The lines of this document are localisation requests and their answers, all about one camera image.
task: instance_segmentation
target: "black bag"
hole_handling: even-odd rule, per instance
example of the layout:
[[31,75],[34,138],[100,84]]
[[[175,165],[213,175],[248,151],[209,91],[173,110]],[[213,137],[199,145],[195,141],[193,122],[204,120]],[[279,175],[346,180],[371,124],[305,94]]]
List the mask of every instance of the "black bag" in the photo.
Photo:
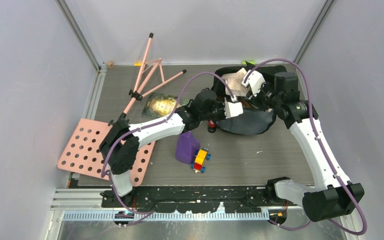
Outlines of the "black bag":
[[[246,63],[246,66],[227,66],[215,71],[218,76],[225,74],[236,73],[241,68],[247,71],[251,70],[254,65]],[[277,66],[263,66],[259,67],[256,71],[262,74],[266,82],[273,83],[275,74],[280,72],[287,72],[286,68],[282,65]],[[217,97],[226,97],[226,87],[216,77],[214,77],[213,86],[211,88]],[[230,134],[238,135],[258,135],[263,134],[273,125],[276,120],[276,111],[261,111],[258,108],[244,107],[243,114],[232,117],[229,119],[220,120],[217,122],[217,127],[222,131]]]

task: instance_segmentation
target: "colorful toy vehicle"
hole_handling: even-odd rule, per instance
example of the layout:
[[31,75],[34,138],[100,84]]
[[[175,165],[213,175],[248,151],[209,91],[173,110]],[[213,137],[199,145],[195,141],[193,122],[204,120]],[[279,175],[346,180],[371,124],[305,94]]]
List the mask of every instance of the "colorful toy vehicle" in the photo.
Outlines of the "colorful toy vehicle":
[[190,167],[195,170],[195,173],[204,173],[205,172],[205,167],[204,167],[204,162],[206,160],[210,160],[211,154],[208,153],[208,149],[201,148],[196,151],[195,154],[195,161],[190,165]]

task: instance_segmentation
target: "pink perforated board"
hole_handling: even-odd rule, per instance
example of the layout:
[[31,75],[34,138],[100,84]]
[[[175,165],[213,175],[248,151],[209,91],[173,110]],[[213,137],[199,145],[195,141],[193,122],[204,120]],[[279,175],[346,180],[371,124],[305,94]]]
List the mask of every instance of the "pink perforated board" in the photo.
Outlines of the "pink perforated board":
[[[82,118],[58,160],[58,168],[101,178],[104,157],[100,153],[99,145],[111,127],[106,122]],[[134,187],[141,185],[144,180],[154,145],[155,142],[151,142],[137,152],[136,160],[130,169],[130,181]]]

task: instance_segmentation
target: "gray wooden tabletop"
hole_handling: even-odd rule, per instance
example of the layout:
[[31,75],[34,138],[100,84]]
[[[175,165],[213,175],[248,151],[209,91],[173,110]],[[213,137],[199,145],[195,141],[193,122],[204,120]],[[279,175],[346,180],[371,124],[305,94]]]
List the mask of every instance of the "gray wooden tabletop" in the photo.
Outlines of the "gray wooden tabletop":
[[[175,75],[183,69],[187,73],[157,90],[158,93],[178,96],[186,81],[197,73],[215,70],[225,65],[167,65],[163,67],[164,77]],[[130,100],[128,92],[133,88],[139,67],[115,66],[107,71],[95,120],[109,122],[116,120]],[[144,92],[161,82],[157,70],[149,80]],[[193,81],[184,97],[193,99],[204,88],[213,85],[212,76],[201,76]],[[151,118],[142,116],[147,97],[137,101],[127,118],[130,123],[142,123]],[[143,186],[186,186],[186,185],[265,185],[267,180],[287,176],[295,182],[314,184],[310,168],[291,132],[281,120],[277,120],[269,131],[255,136],[233,135],[217,130],[207,132],[207,124],[201,124],[192,131],[200,140],[201,147],[211,153],[211,160],[205,163],[205,173],[195,173],[189,165],[175,159],[178,136],[158,140],[152,152],[150,164],[142,182]],[[81,186],[108,185],[108,181],[82,175]]]

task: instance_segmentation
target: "purple container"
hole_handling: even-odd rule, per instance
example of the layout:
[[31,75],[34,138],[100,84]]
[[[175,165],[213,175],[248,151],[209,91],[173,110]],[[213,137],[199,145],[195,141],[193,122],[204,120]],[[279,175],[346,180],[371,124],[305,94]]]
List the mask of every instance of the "purple container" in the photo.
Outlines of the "purple container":
[[176,146],[176,159],[184,164],[192,164],[195,153],[201,148],[200,141],[188,131],[179,135]]

